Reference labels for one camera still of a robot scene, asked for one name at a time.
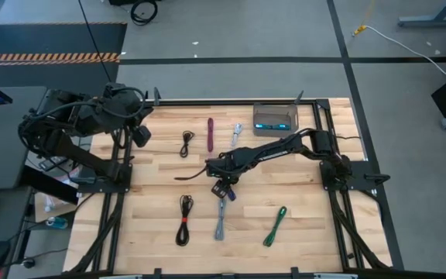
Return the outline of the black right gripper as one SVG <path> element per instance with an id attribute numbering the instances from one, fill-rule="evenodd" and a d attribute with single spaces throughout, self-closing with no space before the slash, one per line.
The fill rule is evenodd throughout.
<path id="1" fill-rule="evenodd" d="M 206 175 L 218 179 L 211 188 L 211 192 L 219 198 L 228 197 L 233 202 L 236 194 L 232 186 L 239 182 L 242 172 L 232 160 L 232 155 L 220 153 L 217 158 L 207 159 L 205 163 Z"/>

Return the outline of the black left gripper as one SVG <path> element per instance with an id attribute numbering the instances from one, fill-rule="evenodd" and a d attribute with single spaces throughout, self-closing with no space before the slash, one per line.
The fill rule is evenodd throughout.
<path id="1" fill-rule="evenodd" d="M 148 122 L 154 107 L 146 104 L 146 95 L 138 88 L 125 85 L 108 86 L 108 115 L 111 129 L 120 129 L 125 137 L 131 136 L 137 147 L 144 147 L 151 132 L 142 122 Z"/>

